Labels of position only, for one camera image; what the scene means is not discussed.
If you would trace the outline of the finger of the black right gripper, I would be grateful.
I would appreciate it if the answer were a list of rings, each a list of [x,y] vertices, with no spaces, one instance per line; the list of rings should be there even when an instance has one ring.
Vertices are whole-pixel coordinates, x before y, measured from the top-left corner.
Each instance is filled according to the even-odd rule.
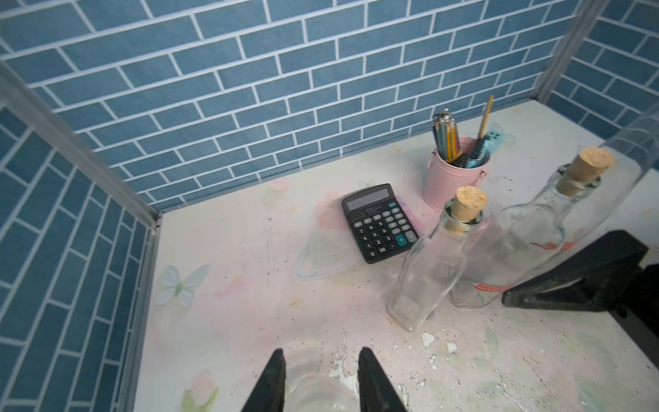
[[[511,308],[607,312],[631,295],[649,248],[624,230],[606,233],[554,269],[503,293]]]

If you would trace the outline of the aluminium corner post right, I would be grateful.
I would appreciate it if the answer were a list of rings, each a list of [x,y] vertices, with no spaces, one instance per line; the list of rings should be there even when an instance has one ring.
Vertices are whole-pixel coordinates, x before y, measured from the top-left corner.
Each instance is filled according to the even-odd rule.
[[[588,0],[580,3],[578,13],[566,35],[558,44],[554,56],[542,73],[531,99],[546,104],[558,85],[571,60],[581,47],[583,40],[597,23],[597,19],[608,6],[609,0]]]

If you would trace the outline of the aluminium corner post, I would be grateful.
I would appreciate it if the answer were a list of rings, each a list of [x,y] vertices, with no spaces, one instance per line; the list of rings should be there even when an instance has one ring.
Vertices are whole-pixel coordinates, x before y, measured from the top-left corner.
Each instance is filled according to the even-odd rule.
[[[1,70],[1,408],[131,411],[154,211]]]
[[[608,6],[609,0],[588,0],[580,3],[578,13],[566,35],[558,44],[554,56],[542,73],[531,99],[546,104],[558,85],[571,60],[581,47],[583,40],[597,23],[597,19]]]

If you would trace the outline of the tall gold-capped glass bottle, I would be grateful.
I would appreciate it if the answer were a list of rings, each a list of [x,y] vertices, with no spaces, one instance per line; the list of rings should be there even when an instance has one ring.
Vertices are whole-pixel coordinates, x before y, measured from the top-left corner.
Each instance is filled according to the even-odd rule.
[[[602,144],[616,160],[602,175],[602,184],[591,196],[576,205],[564,220],[566,242],[549,260],[535,269],[548,271],[574,247],[596,230],[621,206],[633,188],[658,162],[658,105],[633,120]]]

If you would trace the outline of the corked glass bottle red label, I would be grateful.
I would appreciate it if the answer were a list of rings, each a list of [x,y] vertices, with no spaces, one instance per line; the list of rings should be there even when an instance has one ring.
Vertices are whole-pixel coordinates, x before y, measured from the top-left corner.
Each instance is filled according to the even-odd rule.
[[[530,202],[494,215],[470,249],[468,264],[450,291],[451,304],[485,307],[546,262],[566,241],[568,213],[600,186],[602,174],[614,164],[607,149],[585,148],[558,168]]]

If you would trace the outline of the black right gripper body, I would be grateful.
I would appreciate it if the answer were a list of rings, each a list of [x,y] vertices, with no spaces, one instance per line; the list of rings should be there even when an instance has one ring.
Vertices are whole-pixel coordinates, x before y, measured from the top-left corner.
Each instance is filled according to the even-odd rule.
[[[638,274],[610,314],[658,367],[658,264]]]

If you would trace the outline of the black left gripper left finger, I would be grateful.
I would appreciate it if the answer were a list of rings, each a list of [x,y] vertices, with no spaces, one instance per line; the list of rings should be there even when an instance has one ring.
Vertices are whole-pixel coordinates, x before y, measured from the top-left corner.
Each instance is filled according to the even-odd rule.
[[[283,412],[285,405],[286,360],[282,348],[275,350],[269,358],[263,372],[242,412]]]

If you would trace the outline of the short corked glass bottle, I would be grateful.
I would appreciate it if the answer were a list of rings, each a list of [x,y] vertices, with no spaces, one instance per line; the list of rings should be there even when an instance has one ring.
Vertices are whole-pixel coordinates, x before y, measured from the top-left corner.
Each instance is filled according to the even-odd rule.
[[[405,331],[418,329],[463,274],[466,244],[482,223],[485,192],[463,186],[444,205],[437,225],[410,249],[386,311]]]

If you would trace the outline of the clear glass bottle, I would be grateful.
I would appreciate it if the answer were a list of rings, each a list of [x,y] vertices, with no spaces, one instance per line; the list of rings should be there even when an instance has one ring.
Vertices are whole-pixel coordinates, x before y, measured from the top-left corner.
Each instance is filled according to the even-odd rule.
[[[285,353],[284,411],[357,411],[355,394],[324,367],[324,343],[304,342]]]

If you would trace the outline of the pink metal pen bucket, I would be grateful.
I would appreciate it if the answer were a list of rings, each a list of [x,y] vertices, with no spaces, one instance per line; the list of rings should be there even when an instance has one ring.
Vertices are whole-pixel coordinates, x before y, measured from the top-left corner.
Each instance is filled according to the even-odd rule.
[[[444,209],[444,205],[455,197],[460,187],[481,185],[489,173],[490,158],[491,155],[487,152],[484,163],[477,168],[458,168],[444,161],[437,150],[434,150],[427,166],[422,199],[433,209]]]

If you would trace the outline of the pens in bucket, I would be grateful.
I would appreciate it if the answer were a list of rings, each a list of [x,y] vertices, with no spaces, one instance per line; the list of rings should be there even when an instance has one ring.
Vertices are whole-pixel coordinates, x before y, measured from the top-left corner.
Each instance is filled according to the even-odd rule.
[[[473,169],[483,166],[506,140],[506,135],[494,128],[486,130],[494,96],[488,99],[480,128],[472,149],[463,149],[458,133],[458,124],[447,107],[433,117],[435,153],[446,163],[456,168]]]

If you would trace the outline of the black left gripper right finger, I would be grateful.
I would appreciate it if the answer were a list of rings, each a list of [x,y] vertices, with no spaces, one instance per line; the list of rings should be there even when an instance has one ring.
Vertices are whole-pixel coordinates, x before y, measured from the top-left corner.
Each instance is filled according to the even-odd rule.
[[[361,412],[406,412],[401,398],[370,348],[360,351],[358,361]]]

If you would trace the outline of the aluminium corner post left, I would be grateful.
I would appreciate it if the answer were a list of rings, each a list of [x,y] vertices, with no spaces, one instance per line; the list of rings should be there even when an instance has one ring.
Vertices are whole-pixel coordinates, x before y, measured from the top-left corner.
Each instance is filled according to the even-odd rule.
[[[131,411],[154,211],[1,70],[1,408]]]

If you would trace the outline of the black desk calculator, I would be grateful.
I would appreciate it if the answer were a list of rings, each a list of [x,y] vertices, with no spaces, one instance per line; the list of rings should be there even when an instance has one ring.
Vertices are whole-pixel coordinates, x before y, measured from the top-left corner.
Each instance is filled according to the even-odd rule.
[[[420,238],[390,184],[354,192],[342,200],[341,206],[367,264],[406,252]]]

